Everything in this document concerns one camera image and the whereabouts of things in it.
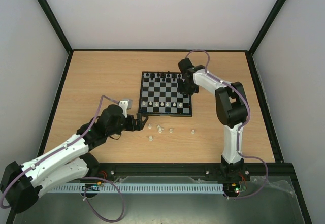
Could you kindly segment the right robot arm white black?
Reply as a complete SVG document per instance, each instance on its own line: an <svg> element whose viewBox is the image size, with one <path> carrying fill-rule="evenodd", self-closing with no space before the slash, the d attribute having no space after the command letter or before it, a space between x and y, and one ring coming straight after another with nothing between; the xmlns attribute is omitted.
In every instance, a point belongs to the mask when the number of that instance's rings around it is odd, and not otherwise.
<svg viewBox="0 0 325 224"><path fill-rule="evenodd" d="M182 74L178 92L193 95L204 88L215 96L216 115L224 125L224 149L221 155L220 171L225 179L233 179L244 170L241 155L242 128L250 118L249 106L243 85L240 82L224 81L205 66L194 66L189 58L178 62Z"/></svg>

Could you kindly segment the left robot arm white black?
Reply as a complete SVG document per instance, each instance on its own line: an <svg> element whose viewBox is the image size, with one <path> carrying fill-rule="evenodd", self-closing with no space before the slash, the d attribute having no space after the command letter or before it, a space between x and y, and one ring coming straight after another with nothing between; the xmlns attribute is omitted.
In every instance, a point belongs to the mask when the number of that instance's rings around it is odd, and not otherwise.
<svg viewBox="0 0 325 224"><path fill-rule="evenodd" d="M75 134L47 153L18 164L9 163L1 179L1 200L7 208L22 213L53 188L69 181L97 174L99 163L90 153L113 135L140 131L148 116L127 114L124 105L109 105L100 116L82 125Z"/></svg>

